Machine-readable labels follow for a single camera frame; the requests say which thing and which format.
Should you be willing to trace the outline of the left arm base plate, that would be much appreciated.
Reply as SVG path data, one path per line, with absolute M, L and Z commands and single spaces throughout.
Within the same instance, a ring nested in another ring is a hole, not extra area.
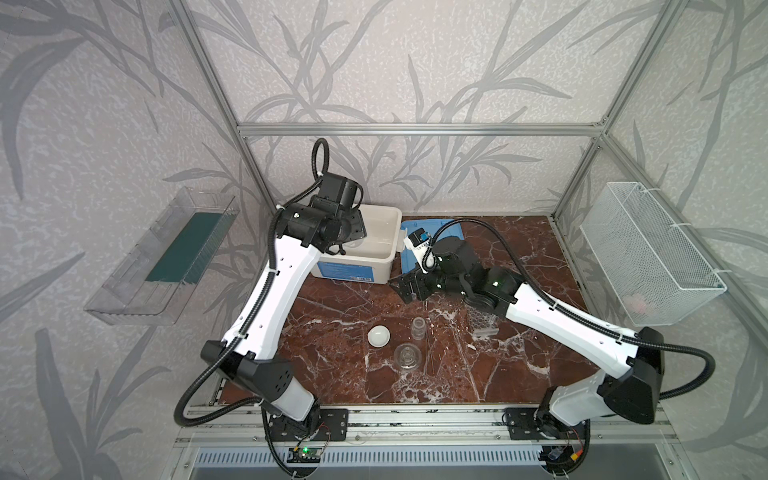
M 316 440 L 341 442 L 347 437 L 349 426 L 348 409 L 314 407 L 302 420 L 290 417 L 267 416 L 267 428 L 273 441 L 289 442 Z

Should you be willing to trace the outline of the clear test tube rack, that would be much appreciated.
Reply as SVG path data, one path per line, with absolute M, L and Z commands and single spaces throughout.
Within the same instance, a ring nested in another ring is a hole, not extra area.
M 499 332 L 498 317 L 493 313 L 468 307 L 467 321 L 470 334 L 475 338 L 492 337 Z

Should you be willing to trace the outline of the clear plastic beaker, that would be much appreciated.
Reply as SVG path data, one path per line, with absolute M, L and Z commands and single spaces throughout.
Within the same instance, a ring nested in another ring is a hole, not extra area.
M 362 235 L 362 236 L 356 235 L 356 236 L 355 236 L 354 238 L 352 238 L 351 240 L 349 240 L 349 241 L 347 241 L 347 242 L 343 243 L 343 244 L 342 244 L 342 246 L 343 246 L 345 249 L 355 249 L 355 248 L 359 248 L 359 247 L 360 247 L 360 246 L 363 244 L 364 240 L 365 240 L 365 235 Z

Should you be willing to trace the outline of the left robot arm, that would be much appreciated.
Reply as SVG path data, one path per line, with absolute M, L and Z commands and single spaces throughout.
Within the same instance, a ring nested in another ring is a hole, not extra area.
M 277 350 L 288 314 L 320 257 L 341 254 L 344 244 L 365 238 L 362 196 L 357 182 L 325 173 L 277 208 L 268 230 L 267 263 L 251 296 L 223 338 L 202 348 L 206 377 L 218 373 L 269 412 L 314 426 L 316 399 Z

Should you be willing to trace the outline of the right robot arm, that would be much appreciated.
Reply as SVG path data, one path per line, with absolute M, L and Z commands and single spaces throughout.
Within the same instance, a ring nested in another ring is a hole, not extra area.
M 591 376 L 549 388 L 534 417 L 536 427 L 553 438 L 584 421 L 611 414 L 636 424 L 654 422 L 663 378 L 663 357 L 641 340 L 660 334 L 639 333 L 601 321 L 576 307 L 538 292 L 522 275 L 486 268 L 472 246 L 449 236 L 435 245 L 422 229 L 403 244 L 416 265 L 392 280 L 401 299 L 424 301 L 435 293 L 460 297 L 480 312 L 520 323 L 556 340 L 598 366 Z

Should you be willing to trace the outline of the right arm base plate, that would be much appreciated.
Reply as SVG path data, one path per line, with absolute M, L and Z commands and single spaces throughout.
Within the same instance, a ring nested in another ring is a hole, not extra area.
M 585 440 L 591 431 L 589 420 L 569 426 L 537 407 L 506 408 L 502 424 L 507 427 L 511 440 Z

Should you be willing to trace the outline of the white plastic bin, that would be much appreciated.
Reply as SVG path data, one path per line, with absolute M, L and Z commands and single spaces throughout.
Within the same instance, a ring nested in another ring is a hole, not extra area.
M 397 252 L 402 250 L 402 212 L 396 207 L 362 205 L 365 238 L 343 245 L 345 255 L 323 254 L 311 275 L 338 281 L 386 284 Z

